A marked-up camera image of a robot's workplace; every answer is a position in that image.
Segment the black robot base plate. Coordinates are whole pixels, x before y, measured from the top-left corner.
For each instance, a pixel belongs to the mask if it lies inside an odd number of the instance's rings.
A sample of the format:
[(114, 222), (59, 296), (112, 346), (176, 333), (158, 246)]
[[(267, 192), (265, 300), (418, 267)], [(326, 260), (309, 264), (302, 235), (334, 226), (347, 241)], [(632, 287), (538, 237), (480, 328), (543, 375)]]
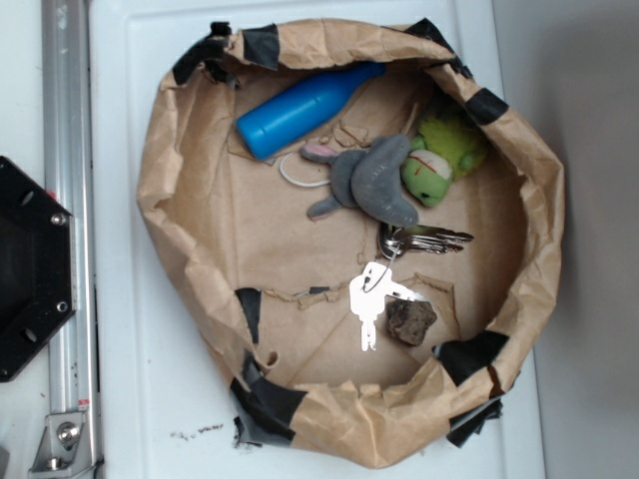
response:
[(75, 312), (73, 216), (1, 159), (1, 381), (14, 380)]

